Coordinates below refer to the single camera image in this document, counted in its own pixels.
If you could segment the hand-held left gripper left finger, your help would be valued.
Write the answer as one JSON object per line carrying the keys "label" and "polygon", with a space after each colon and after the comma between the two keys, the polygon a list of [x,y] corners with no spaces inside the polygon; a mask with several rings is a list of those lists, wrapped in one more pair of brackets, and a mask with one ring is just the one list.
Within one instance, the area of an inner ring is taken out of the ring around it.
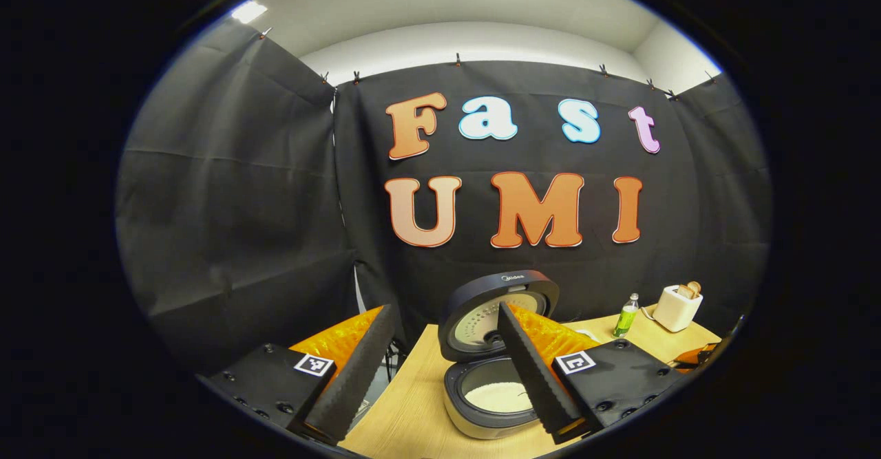
{"label": "hand-held left gripper left finger", "polygon": [[337,445],[392,342],[396,318],[386,304],[289,347],[262,344],[207,377],[207,387],[276,428]]}

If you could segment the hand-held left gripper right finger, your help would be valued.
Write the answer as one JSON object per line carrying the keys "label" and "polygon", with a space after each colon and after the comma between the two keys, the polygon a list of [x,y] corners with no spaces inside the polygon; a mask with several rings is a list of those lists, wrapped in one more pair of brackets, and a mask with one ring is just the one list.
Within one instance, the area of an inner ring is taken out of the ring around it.
{"label": "hand-held left gripper right finger", "polygon": [[523,308],[498,305],[498,333],[554,443],[597,434],[680,388],[680,372],[626,338],[597,344]]}

